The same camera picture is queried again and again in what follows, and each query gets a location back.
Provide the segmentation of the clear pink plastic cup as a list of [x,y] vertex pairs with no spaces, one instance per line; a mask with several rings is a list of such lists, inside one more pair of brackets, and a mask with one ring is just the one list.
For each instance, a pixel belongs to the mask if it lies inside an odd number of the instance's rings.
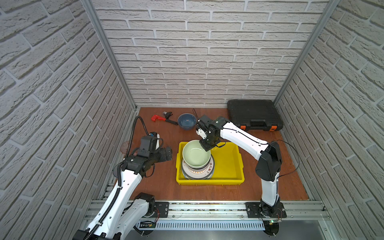
[[130,141],[126,141],[124,143],[122,143],[121,147],[120,147],[120,152],[122,154],[127,154],[128,150],[129,150],[129,146],[130,146]]

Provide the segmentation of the dark blue glazed bowl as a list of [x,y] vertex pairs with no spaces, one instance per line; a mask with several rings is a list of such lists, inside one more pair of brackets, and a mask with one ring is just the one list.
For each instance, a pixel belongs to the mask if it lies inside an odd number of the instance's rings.
[[193,114],[184,113],[178,117],[179,126],[186,131],[192,130],[197,123],[197,119]]

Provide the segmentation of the pale green ceramic bowl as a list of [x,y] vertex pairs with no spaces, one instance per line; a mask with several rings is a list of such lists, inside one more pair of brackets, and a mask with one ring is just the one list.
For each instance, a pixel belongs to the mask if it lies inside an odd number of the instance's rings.
[[183,160],[193,169],[201,169],[211,159],[211,152],[206,151],[199,140],[188,142],[183,148]]

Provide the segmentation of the yellow plastic bin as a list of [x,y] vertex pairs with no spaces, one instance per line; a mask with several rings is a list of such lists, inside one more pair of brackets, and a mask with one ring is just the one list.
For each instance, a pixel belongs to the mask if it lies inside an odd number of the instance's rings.
[[245,181],[243,160],[237,145],[226,143],[222,148],[211,150],[215,160],[215,170],[209,180],[188,180],[182,173],[182,151],[187,142],[179,144],[177,154],[176,181],[179,185],[241,185]]

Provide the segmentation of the white plate teal quatrefoil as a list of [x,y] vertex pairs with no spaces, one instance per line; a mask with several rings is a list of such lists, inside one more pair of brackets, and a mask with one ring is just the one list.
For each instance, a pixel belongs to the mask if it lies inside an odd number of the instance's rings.
[[191,170],[191,169],[183,169],[183,176],[188,180],[209,180],[213,174],[214,169],[204,169],[204,170]]

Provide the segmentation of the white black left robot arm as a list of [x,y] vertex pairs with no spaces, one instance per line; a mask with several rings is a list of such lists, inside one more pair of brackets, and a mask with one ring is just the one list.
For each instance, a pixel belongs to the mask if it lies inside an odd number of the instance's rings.
[[74,240],[124,240],[144,216],[155,211],[154,196],[141,193],[127,207],[146,171],[156,163],[172,160],[171,147],[160,148],[149,156],[130,155],[117,165],[114,174],[118,181],[112,193],[85,230],[77,230]]

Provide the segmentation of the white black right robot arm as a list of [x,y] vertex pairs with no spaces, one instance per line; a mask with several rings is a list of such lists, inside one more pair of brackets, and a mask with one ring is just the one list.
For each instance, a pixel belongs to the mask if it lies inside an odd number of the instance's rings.
[[283,162],[279,144],[260,140],[223,117],[215,120],[205,115],[200,117],[196,131],[205,151],[218,147],[223,139],[236,144],[258,161],[255,172],[262,183],[260,210],[264,216],[274,214],[280,203],[278,178]]

